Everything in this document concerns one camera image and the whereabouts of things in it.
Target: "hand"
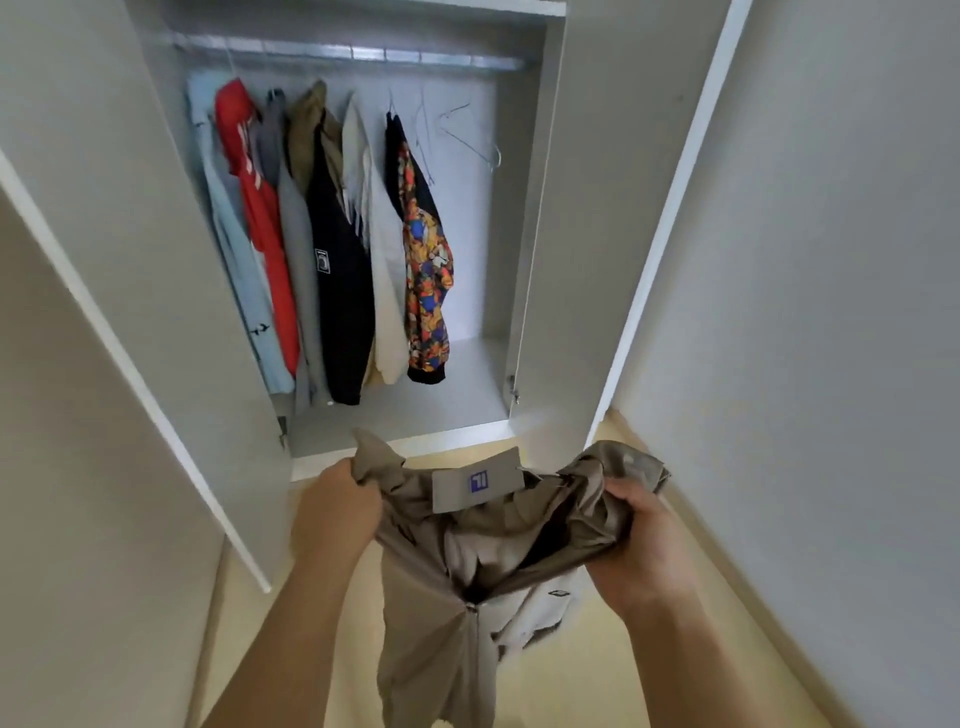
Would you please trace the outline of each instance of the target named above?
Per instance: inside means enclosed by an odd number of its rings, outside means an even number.
[[[373,539],[383,501],[375,485],[358,485],[345,458],[303,489],[294,518],[291,548],[298,563],[318,555],[357,559]]]
[[[643,485],[628,478],[607,478],[604,487],[634,509],[630,537],[587,564],[603,600],[628,627],[663,606],[699,606],[697,578],[674,516]]]

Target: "jacket cuff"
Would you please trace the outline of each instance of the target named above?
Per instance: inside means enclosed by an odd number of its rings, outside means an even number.
[[[446,378],[445,367],[446,363],[441,364],[432,372],[410,367],[407,370],[407,376],[419,384],[440,384]]]

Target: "logo patch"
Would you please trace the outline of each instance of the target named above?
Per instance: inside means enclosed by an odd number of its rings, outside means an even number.
[[[474,473],[470,476],[470,492],[479,493],[480,491],[485,491],[490,488],[490,483],[487,482],[487,471],[480,471],[479,473]]]
[[[326,251],[317,248],[314,248],[313,252],[317,255],[317,273],[329,273],[330,256],[326,254]]]

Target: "open cabinet door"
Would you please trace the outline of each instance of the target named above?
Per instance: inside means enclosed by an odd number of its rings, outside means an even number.
[[[0,67],[0,184],[269,588],[291,463],[123,3],[6,8]]]
[[[530,466],[569,462],[610,403],[749,6],[567,5],[511,412]]]

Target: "garment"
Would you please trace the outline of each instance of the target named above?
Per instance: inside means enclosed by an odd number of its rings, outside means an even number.
[[[263,285],[256,259],[258,253],[253,248],[243,218],[237,214],[242,208],[242,203],[237,202],[240,199],[239,181],[229,173],[213,121],[214,98],[229,78],[229,75],[215,71],[191,74],[187,79],[190,117],[210,198],[210,220],[237,308],[267,391],[285,394],[294,390],[294,379],[283,360],[270,292]],[[235,183],[232,190],[229,187],[231,182]]]
[[[305,196],[313,179],[314,162],[317,158],[314,148],[314,132],[320,126],[320,144],[323,150],[327,172],[336,188],[336,199],[343,211],[344,203],[344,162],[343,143],[340,123],[325,107],[326,84],[317,81],[290,108],[290,129],[287,134],[287,153],[290,156],[290,174],[297,187]]]
[[[407,368],[410,346],[403,326],[406,256],[403,224],[373,161],[373,150],[360,116],[356,94],[344,115],[344,191],[348,216],[370,253],[375,331],[373,364],[387,384]]]
[[[384,500],[386,636],[377,686],[386,728],[491,728],[496,666],[559,628],[584,583],[581,566],[625,538],[632,512],[605,475],[657,492],[657,458],[599,442],[556,475],[524,472],[524,488],[463,511],[432,512],[432,471],[357,430],[353,477]]]
[[[249,125],[258,123],[259,117],[240,79],[233,79],[217,91],[214,108],[230,172],[240,179],[251,242],[260,253],[259,260],[270,284],[276,335],[283,362],[292,376],[297,372],[300,358],[297,308],[283,252],[276,191],[254,169],[251,159]]]
[[[407,256],[406,329],[410,340],[407,376],[422,384],[444,380],[450,357],[441,305],[453,287],[453,253],[440,214],[407,143],[398,116],[387,114],[387,181],[394,208],[403,221]]]
[[[342,198],[324,163],[323,121],[314,129],[314,169],[306,193],[313,228],[320,337],[330,396],[359,404],[375,328],[370,258],[340,207]]]
[[[262,122],[250,129],[251,147],[254,165],[259,162],[261,173],[276,190],[279,202],[283,249],[300,326],[295,407],[297,412],[302,412],[314,401],[327,402],[330,393],[326,389],[320,338],[320,297],[310,212],[287,165],[283,143],[286,126],[286,96],[277,88],[267,95]]]

